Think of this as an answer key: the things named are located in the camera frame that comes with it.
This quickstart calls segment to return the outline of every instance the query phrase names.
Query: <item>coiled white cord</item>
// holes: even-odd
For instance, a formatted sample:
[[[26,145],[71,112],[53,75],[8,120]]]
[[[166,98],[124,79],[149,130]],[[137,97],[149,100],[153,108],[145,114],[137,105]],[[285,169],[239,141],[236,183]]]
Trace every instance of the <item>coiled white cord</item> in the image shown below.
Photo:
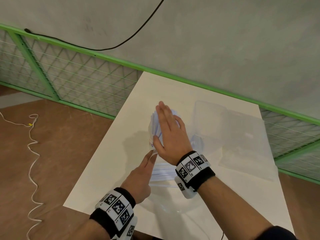
[[[31,138],[31,130],[33,129],[33,127],[34,127],[34,125],[35,125],[35,123],[36,123],[39,115],[36,114],[36,113],[30,114],[30,115],[29,115],[29,118],[34,119],[34,120],[33,120],[32,124],[29,124],[29,125],[17,124],[17,123],[8,121],[8,120],[5,119],[5,117],[3,116],[3,114],[2,114],[1,112],[0,112],[0,115],[2,116],[2,118],[3,118],[6,122],[9,122],[9,123],[15,124],[15,125],[23,125],[23,126],[25,126],[25,127],[30,127],[29,137],[30,137],[30,139],[31,139],[32,142],[29,143],[29,144],[27,145],[27,147],[28,147],[28,149],[29,149],[32,153],[34,153],[34,154],[37,155],[37,158],[36,158],[36,159],[34,160],[34,162],[31,164],[30,169],[29,169],[29,173],[28,173],[28,176],[29,176],[30,181],[31,181],[31,182],[35,185],[35,187],[36,187],[35,190],[34,190],[34,192],[33,192],[33,194],[32,194],[32,196],[31,196],[31,200],[32,200],[33,203],[35,203],[35,204],[38,205],[38,206],[34,207],[32,210],[30,210],[29,213],[28,213],[28,218],[29,218],[30,220],[34,221],[34,222],[37,222],[37,223],[34,224],[34,225],[29,229],[29,231],[26,233],[26,238],[27,238],[28,240],[30,240],[30,238],[29,238],[29,232],[31,231],[31,229],[33,229],[35,226],[39,225],[39,224],[42,222],[42,220],[40,220],[40,219],[31,218],[31,217],[30,217],[30,213],[33,212],[35,209],[37,209],[38,207],[40,207],[40,206],[42,206],[42,205],[44,204],[44,203],[40,203],[40,202],[34,201],[33,196],[34,196],[34,194],[36,193],[36,191],[37,191],[37,189],[38,189],[38,185],[36,184],[36,182],[34,182],[34,180],[33,180],[33,179],[31,178],[31,176],[30,176],[31,169],[32,169],[33,165],[36,163],[36,161],[37,161],[37,160],[39,159],[39,157],[40,157],[40,154],[34,152],[34,151],[31,150],[31,148],[30,148],[30,145],[38,143],[38,141],[36,141],[36,140],[34,140],[34,139]]]

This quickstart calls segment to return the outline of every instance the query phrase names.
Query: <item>concrete wall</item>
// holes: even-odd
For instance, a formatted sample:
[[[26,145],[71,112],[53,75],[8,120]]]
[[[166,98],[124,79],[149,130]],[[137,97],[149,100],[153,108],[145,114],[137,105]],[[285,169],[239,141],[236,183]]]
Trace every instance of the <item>concrete wall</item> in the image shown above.
[[[0,23],[90,48],[160,0],[1,0]],[[320,119],[320,0],[165,0],[105,54]]]

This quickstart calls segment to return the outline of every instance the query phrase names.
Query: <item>black cable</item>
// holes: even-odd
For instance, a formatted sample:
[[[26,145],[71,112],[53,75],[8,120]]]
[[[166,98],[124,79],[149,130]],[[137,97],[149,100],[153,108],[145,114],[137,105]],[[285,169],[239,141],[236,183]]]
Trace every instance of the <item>black cable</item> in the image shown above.
[[[161,2],[159,3],[159,5],[157,6],[157,8],[153,11],[153,13],[151,14],[151,16],[144,22],[144,24],[142,24],[142,26],[132,35],[130,36],[128,39],[126,39],[125,41],[123,41],[122,43],[114,46],[114,47],[111,47],[111,48],[105,48],[105,49],[91,49],[91,48],[86,48],[86,47],[83,47],[83,46],[79,46],[79,45],[76,45],[76,44],[72,44],[72,43],[69,43],[69,42],[66,42],[64,40],[61,40],[61,39],[58,39],[58,38],[55,38],[55,37],[52,37],[52,36],[47,36],[47,35],[44,35],[44,34],[39,34],[39,33],[34,33],[32,32],[30,29],[28,28],[25,28],[24,31],[26,31],[27,33],[30,33],[30,34],[33,34],[33,35],[39,35],[39,36],[43,36],[43,37],[47,37],[47,38],[51,38],[51,39],[55,39],[55,40],[59,40],[63,43],[66,43],[66,44],[71,44],[73,46],[76,46],[76,47],[79,47],[79,48],[84,48],[84,49],[87,49],[87,50],[91,50],[91,51],[106,51],[106,50],[112,50],[114,48],[117,48],[119,47],[120,45],[123,45],[124,43],[126,43],[127,41],[129,41],[130,39],[132,39],[146,24],[147,22],[149,22],[149,20],[152,18],[152,16],[156,13],[156,11],[158,10],[158,8],[161,6],[161,4],[163,3],[164,0],[161,0]]]

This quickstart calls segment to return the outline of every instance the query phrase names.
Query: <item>white table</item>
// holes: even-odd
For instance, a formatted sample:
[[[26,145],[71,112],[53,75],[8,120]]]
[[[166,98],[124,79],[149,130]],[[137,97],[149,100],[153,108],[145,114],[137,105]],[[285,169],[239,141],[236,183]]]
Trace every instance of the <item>white table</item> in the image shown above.
[[[228,109],[261,118],[256,104],[144,72],[64,206],[91,214],[95,204],[107,191],[120,186],[149,151],[148,125],[160,100],[176,109],[186,124],[190,122],[196,100],[220,104]],[[207,158],[222,181],[271,223],[293,232],[279,180],[266,181],[219,167],[214,154]],[[179,192],[177,188],[163,190],[169,198]],[[206,205],[201,201],[198,201],[198,204],[188,212],[172,213],[146,199],[134,208],[135,215],[138,216],[136,230],[166,240],[220,239],[222,230]]]

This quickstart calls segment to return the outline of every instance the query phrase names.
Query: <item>wire mesh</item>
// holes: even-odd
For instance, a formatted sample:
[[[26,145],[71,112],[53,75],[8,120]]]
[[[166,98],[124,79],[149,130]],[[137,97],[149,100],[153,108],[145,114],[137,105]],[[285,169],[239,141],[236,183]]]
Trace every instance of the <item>wire mesh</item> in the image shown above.
[[[260,108],[274,158],[320,139],[320,126]]]
[[[297,158],[276,163],[278,168],[320,181],[320,147]]]
[[[25,38],[63,101],[116,116],[142,71]]]
[[[49,95],[5,30],[0,30],[0,81]]]

